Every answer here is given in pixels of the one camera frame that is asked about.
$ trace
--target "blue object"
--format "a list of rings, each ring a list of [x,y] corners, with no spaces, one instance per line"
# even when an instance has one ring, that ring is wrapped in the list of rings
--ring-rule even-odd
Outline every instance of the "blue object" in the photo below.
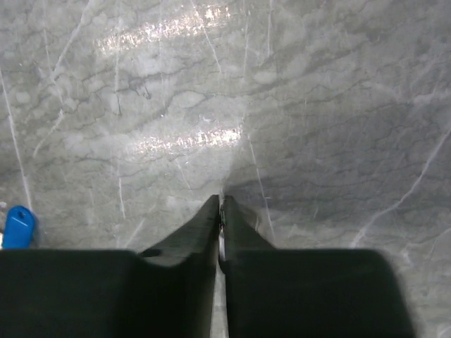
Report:
[[[30,246],[36,219],[32,212],[24,206],[14,206],[6,216],[3,233],[4,249],[25,249]]]

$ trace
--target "blue plastic clip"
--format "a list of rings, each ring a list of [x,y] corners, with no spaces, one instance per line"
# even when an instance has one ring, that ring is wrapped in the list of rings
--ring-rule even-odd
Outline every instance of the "blue plastic clip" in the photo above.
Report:
[[[30,246],[35,230],[36,219],[32,212],[23,206],[14,206],[6,216],[3,234],[4,249],[25,249]]]

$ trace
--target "marble floor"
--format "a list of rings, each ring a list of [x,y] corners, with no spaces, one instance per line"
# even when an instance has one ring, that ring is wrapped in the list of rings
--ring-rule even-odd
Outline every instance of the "marble floor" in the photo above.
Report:
[[[279,247],[384,250],[419,336],[450,338],[450,16],[448,0],[2,1],[0,221],[22,204],[40,247],[140,250],[232,194]]]

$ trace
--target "gray marble surface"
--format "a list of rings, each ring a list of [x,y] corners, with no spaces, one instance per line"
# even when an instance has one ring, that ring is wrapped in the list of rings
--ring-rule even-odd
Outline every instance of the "gray marble surface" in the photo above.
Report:
[[[277,246],[384,250],[420,337],[451,337],[450,16],[448,0],[2,1],[0,221],[22,204],[40,247],[139,250],[229,193]]]

